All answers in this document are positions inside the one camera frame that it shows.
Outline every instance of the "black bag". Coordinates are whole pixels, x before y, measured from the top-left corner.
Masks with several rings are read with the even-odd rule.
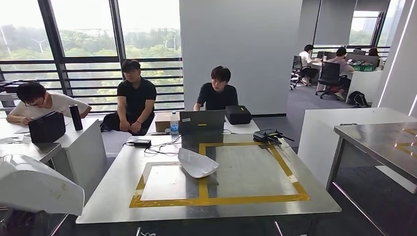
[[[348,104],[355,107],[371,107],[368,102],[366,102],[365,94],[354,91],[348,97]]]
[[[230,124],[249,124],[252,115],[245,106],[227,106],[226,117]]]

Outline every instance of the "hand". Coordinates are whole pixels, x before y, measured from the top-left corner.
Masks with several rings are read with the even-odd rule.
[[[130,129],[130,124],[127,120],[120,121],[120,131],[127,132]]]
[[[137,133],[139,130],[141,130],[141,128],[142,124],[137,121],[130,126],[130,131],[132,131],[132,133]]]
[[[28,125],[29,121],[31,121],[32,118],[30,117],[22,117],[22,119],[20,120],[20,123],[24,124],[24,125]]]

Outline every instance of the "hair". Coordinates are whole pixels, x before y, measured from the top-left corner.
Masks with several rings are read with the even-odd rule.
[[[376,48],[369,49],[368,56],[379,57],[378,49],[376,49]]]
[[[18,98],[24,103],[31,103],[37,98],[44,97],[46,89],[35,81],[30,81],[19,85],[16,89]]]
[[[132,70],[139,70],[140,68],[141,68],[141,65],[139,64],[139,62],[137,60],[126,59],[121,64],[121,71],[122,72],[129,72],[129,71],[132,71]]]
[[[230,70],[227,67],[218,66],[211,71],[211,79],[217,79],[224,82],[229,82],[231,77]]]
[[[310,51],[310,50],[313,50],[314,49],[314,46],[313,45],[311,45],[311,44],[307,44],[305,47],[304,47],[304,51],[306,51],[306,52],[308,52],[308,51]]]
[[[344,48],[344,47],[340,47],[339,49],[337,49],[337,51],[336,51],[336,56],[337,57],[342,57],[342,56],[344,56],[344,55],[346,55],[346,48]]]

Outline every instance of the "cardboard box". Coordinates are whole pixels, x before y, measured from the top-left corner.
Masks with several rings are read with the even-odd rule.
[[[157,132],[165,132],[170,128],[172,112],[155,113],[155,128]],[[179,120],[179,112],[176,113],[176,120]]]

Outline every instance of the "black t-shirt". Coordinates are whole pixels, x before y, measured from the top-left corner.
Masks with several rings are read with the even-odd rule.
[[[125,80],[119,84],[117,96],[126,97],[126,113],[139,116],[145,109],[145,101],[156,99],[156,88],[144,78],[141,78],[138,88],[134,88],[132,83]]]
[[[211,83],[201,86],[197,103],[202,106],[206,103],[206,110],[224,110],[226,106],[238,105],[236,88],[226,85],[221,92],[216,92]]]

